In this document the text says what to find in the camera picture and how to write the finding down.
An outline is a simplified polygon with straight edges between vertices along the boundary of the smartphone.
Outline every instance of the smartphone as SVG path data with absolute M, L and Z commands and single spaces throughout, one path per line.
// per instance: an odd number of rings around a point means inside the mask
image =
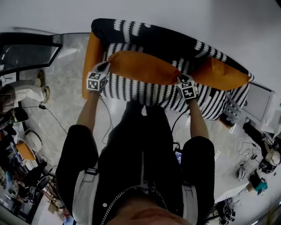
M 181 163 L 181 150 L 175 148 L 175 154 L 176 154 L 177 160 L 179 161 L 179 164 L 180 164 Z

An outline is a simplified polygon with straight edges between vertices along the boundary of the orange pillow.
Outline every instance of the orange pillow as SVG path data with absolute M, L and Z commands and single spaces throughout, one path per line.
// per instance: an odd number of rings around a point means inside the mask
M 109 71 L 131 80 L 161 85 L 177 84 L 180 71 L 155 56 L 136 52 L 118 51 L 108 58 Z
M 250 77 L 215 58 L 208 58 L 190 74 L 196 83 L 228 91 L 248 83 Z

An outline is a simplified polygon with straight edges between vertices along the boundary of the person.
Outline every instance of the person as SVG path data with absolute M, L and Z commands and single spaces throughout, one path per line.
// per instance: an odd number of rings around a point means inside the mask
M 37 77 L 31 80 L 17 80 L 4 87 L 0 85 L 0 114 L 4 115 L 13 109 L 15 102 L 26 97 L 46 103 L 49 96 L 50 88 L 45 86 L 45 74 L 40 70 Z
M 258 192 L 258 196 L 264 194 L 267 189 L 267 181 L 265 178 L 258 175 L 257 170 L 250 175 L 249 181 L 251 182 L 254 190 Z
M 264 170 L 265 173 L 272 173 L 275 168 L 280 164 L 281 155 L 279 151 L 274 150 L 268 143 L 263 140 L 263 135 L 255 129 L 250 122 L 244 124 L 243 129 L 250 138 L 260 146 L 263 160 L 259 167 Z
M 179 164 L 164 109 L 146 107 L 147 116 L 143 116 L 144 106 L 135 101 L 127 103 L 121 122 L 98 156 L 93 138 L 98 100 L 99 93 L 92 91 L 77 124 L 68 131 L 56 170 L 58 194 L 77 223 L 80 210 L 91 224 L 205 224 L 214 205 L 214 146 L 197 101 L 189 102 L 191 139 L 183 147 Z M 77 207 L 73 203 L 76 182 L 83 171 L 97 164 L 99 182 L 93 208 L 86 203 Z M 187 203 L 191 204 L 192 221 L 183 219 L 184 183 L 196 190 L 196 204 Z
M 37 186 L 37 183 L 41 178 L 41 174 L 43 173 L 47 164 L 48 163 L 46 161 L 43 161 L 37 167 L 33 168 L 27 175 L 25 175 L 22 181 L 15 181 L 15 184 L 18 185 L 18 196 L 22 200 L 27 200 L 30 187 Z

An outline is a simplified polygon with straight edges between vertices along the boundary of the black cable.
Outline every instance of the black cable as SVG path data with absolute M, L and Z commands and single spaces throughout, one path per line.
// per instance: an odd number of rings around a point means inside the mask
M 239 149 L 239 152 L 238 152 L 238 155 L 239 155 L 239 156 L 242 156 L 243 154 L 245 154 L 245 152 L 251 150 L 250 148 L 247 148 L 243 153 L 240 153 L 244 144 L 252 144 L 252 145 L 253 145 L 253 148 L 252 148 L 252 157 L 254 156 L 254 147 L 256 147 L 256 148 L 261 152 L 261 150 L 256 146 L 256 144 L 254 144 L 254 143 L 252 143 L 252 142 L 243 142 L 243 143 L 242 143 L 242 146 L 241 146 L 241 148 Z M 235 168 L 237 168 L 238 166 L 242 166 L 243 164 L 247 164 L 248 161 L 252 158 L 252 157 L 250 157 L 249 159 L 245 160 L 245 158 L 246 158 L 247 156 L 248 156 L 248 155 L 246 155 L 243 159 L 241 159 L 241 160 L 239 161 L 239 163 L 237 163 L 237 164 L 235 165 Z
M 49 170 L 48 174 L 49 174 L 55 167 L 57 167 L 57 166 L 58 166 L 58 165 L 53 166 L 53 167 Z
M 269 161 L 270 161 L 270 160 L 272 161 L 273 165 L 275 165 L 275 166 L 278 166 L 278 165 L 279 165 L 279 164 L 275 164 L 272 158 L 270 158 Z
M 188 111 L 188 108 L 187 108 L 183 113 L 181 113 L 180 116 L 176 119 L 176 121 L 175 121 L 175 123 L 174 123 L 174 125 L 173 125 L 173 127 L 172 127 L 172 133 L 173 133 L 173 130 L 174 130 L 174 127 L 175 127 L 177 121 L 178 121 L 178 120 L 180 119 L 180 117 L 181 117 L 183 114 L 185 114 L 187 111 Z
M 241 148 L 240 148 L 240 150 L 239 150 L 239 152 L 238 152 L 238 155 L 239 155 L 239 156 L 243 155 L 243 154 L 244 154 L 245 152 L 247 152 L 248 150 L 251 150 L 250 148 L 247 148 L 243 153 L 240 154 L 240 152 L 241 152 L 241 150 L 242 150 L 244 144 L 252 144 L 252 145 L 254 146 L 254 144 L 251 143 L 251 142 L 243 142 L 243 143 L 242 143 L 242 146 L 241 146 Z
M 178 145 L 180 149 L 180 144 L 178 142 L 173 142 L 174 145 Z
M 27 106 L 27 107 L 24 107 L 24 108 L 36 108 L 36 107 L 39 107 L 40 109 L 46 109 L 50 112 L 50 114 L 56 119 L 57 123 L 61 126 L 61 128 L 63 129 L 63 131 L 67 134 L 67 132 L 65 131 L 65 129 L 62 127 L 62 125 L 60 124 L 60 122 L 57 120 L 57 118 L 52 114 L 52 112 L 47 109 L 44 105 L 39 105 L 39 106 Z
M 107 145 L 107 143 L 104 142 L 104 139 L 105 139 L 106 135 L 108 134 L 110 128 L 113 129 L 113 124 L 112 124 L 112 119 L 111 119 L 111 115 L 110 115 L 109 109 L 108 109 L 108 107 L 107 107 L 106 103 L 104 102 L 104 100 L 103 100 L 103 98 L 102 98 L 101 95 L 99 96 L 99 99 L 100 99 L 100 100 L 102 101 L 102 103 L 105 105 L 105 107 L 106 107 L 106 109 L 107 109 L 107 112 L 108 112 L 108 115 L 109 115 L 109 119 L 110 119 L 109 128 L 108 128 L 108 130 L 106 131 L 104 137 L 102 138 L 102 143 L 105 144 L 105 145 Z
M 3 78 L 5 79 L 5 81 L 2 83 L 2 86 L 6 83 L 6 80 L 12 80 L 13 79 L 12 77 L 6 78 L 6 77 L 4 77 L 4 75 L 3 75 Z

